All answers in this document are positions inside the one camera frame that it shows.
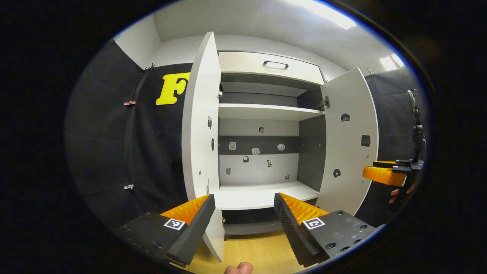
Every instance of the white drawer front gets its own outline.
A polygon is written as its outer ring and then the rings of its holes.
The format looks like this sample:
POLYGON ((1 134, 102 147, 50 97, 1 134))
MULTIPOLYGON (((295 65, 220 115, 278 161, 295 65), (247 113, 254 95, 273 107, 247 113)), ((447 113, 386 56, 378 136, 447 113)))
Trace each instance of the white drawer front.
POLYGON ((222 73, 269 75, 324 84, 318 66, 296 59, 253 52, 220 52, 218 59, 222 73))

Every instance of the white shelf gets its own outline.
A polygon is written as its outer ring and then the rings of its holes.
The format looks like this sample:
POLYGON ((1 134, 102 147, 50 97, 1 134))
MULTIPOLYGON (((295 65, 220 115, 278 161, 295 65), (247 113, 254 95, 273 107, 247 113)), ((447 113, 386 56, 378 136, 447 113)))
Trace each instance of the white shelf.
POLYGON ((301 201, 318 197, 318 191, 292 180, 265 185, 221 186, 215 193, 215 200, 217 207, 223 210, 269 208, 274 206, 274 194, 277 192, 301 201))
POLYGON ((301 121, 325 114, 324 111, 257 104, 219 104, 218 116, 232 119, 301 121))

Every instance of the open cabinet door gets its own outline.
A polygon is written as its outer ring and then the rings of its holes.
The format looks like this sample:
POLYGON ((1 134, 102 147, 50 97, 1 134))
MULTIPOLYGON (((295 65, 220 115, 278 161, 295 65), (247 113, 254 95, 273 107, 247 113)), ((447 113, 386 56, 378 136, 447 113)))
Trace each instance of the open cabinet door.
MULTIPOLYGON (((219 190, 218 90, 221 71, 213 32, 208 32, 196 53, 183 108, 181 132, 183 173, 188 200, 219 190)), ((218 261, 223 259, 222 210, 215 195, 213 212, 203 240, 218 261)))
POLYGON ((355 215, 371 184, 364 166, 377 160, 379 131, 374 100, 360 69, 321 86, 325 108, 326 158, 316 205, 355 215))

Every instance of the white cabinet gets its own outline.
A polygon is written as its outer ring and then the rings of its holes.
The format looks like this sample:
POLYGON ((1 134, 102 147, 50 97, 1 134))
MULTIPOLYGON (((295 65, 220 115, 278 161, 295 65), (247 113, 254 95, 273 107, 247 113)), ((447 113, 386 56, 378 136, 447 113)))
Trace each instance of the white cabinet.
POLYGON ((188 199, 215 195, 204 240, 221 261, 222 210, 271 209, 274 193, 282 192, 318 198, 329 212, 356 213, 371 183, 363 166, 377 159, 375 106, 358 68, 325 83, 319 67, 302 60, 217 54, 209 32, 187 85, 182 146, 188 199), (249 79, 251 85, 240 85, 249 79), (222 103, 228 82, 237 83, 231 92, 239 96, 222 103), (242 96, 246 103, 238 102, 242 96), (324 98, 328 106, 318 110, 324 98))

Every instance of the orange gripper pad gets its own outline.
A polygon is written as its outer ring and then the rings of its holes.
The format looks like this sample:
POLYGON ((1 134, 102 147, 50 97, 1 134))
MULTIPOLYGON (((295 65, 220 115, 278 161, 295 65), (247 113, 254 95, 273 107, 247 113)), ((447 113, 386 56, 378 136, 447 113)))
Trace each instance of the orange gripper pad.
POLYGON ((328 214, 328 212, 324 211, 323 209, 319 209, 316 206, 310 205, 294 197, 280 192, 279 195, 281 195, 281 197, 284 199, 299 225, 301 225, 303 221, 328 214))
POLYGON ((393 173, 392 168, 365 166, 362 176, 390 186, 401 187, 406 180, 406 174, 393 173))
POLYGON ((187 225, 189 225, 209 195, 210 194, 206 194, 205 196, 201 196, 172 208, 164 213, 161 213, 161 216, 184 221, 187 225))
POLYGON ((395 164, 395 161, 375 161, 376 163, 395 164))

